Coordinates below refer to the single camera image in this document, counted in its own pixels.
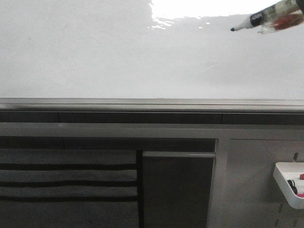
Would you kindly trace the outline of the black whiteboard marker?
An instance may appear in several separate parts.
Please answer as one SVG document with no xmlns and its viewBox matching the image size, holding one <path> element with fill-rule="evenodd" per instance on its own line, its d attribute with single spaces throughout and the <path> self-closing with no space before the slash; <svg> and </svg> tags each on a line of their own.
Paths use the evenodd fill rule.
<svg viewBox="0 0 304 228">
<path fill-rule="evenodd" d="M 251 14 L 231 31 L 252 29 L 261 26 L 261 34 L 288 29 L 304 22 L 304 2 L 302 0 L 281 0 L 259 12 Z"/>
</svg>

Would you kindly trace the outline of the grey aluminium whiteboard frame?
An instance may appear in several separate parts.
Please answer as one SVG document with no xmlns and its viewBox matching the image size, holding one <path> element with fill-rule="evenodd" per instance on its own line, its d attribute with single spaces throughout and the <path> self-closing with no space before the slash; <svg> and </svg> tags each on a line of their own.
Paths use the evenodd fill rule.
<svg viewBox="0 0 304 228">
<path fill-rule="evenodd" d="M 300 114 L 304 111 L 304 101 L 302 99 L 1 98 L 0 109 L 24 112 Z"/>
</svg>

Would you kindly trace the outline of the black clip in tray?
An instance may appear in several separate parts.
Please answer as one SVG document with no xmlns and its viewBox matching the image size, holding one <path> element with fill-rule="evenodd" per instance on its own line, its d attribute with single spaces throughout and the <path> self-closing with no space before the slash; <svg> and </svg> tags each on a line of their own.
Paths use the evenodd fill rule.
<svg viewBox="0 0 304 228">
<path fill-rule="evenodd" d="M 292 191 L 294 192 L 295 195 L 298 194 L 297 188 L 295 186 L 295 181 L 294 180 L 287 180 L 289 186 L 291 187 Z"/>
</svg>

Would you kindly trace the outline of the white glossy whiteboard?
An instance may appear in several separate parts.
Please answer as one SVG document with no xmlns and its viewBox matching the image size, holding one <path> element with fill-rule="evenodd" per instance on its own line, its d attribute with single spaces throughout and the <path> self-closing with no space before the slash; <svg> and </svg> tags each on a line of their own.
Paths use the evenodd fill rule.
<svg viewBox="0 0 304 228">
<path fill-rule="evenodd" d="M 3 0 L 0 95 L 303 99 L 303 25 L 230 31 L 272 4 Z"/>
</svg>

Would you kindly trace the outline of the white pegboard panel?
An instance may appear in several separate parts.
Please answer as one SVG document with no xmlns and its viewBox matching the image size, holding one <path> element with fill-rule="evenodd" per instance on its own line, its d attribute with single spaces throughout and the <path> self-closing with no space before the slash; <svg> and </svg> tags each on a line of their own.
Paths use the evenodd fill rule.
<svg viewBox="0 0 304 228">
<path fill-rule="evenodd" d="M 302 140 L 229 140 L 216 157 L 208 227 L 302 228 L 304 211 L 288 204 L 273 177 L 276 162 L 294 158 L 304 160 Z"/>
</svg>

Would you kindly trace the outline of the white plastic wall tray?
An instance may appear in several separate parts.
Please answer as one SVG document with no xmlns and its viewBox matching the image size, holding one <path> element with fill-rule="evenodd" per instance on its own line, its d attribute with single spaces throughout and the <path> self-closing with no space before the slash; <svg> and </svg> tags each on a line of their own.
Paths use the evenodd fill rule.
<svg viewBox="0 0 304 228">
<path fill-rule="evenodd" d="M 300 174 L 304 173 L 303 162 L 277 162 L 273 177 L 277 182 L 288 204 L 294 209 L 304 209 L 304 199 L 294 194 L 287 180 L 294 180 L 298 194 L 304 193 L 304 180 L 300 180 Z"/>
</svg>

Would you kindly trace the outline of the dark grey cabinet panel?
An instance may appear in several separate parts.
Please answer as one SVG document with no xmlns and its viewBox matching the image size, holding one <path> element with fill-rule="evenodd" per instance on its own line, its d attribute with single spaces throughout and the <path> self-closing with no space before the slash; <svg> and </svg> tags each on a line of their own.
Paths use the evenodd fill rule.
<svg viewBox="0 0 304 228">
<path fill-rule="evenodd" d="M 144 226 L 205 228 L 213 152 L 143 152 Z"/>
</svg>

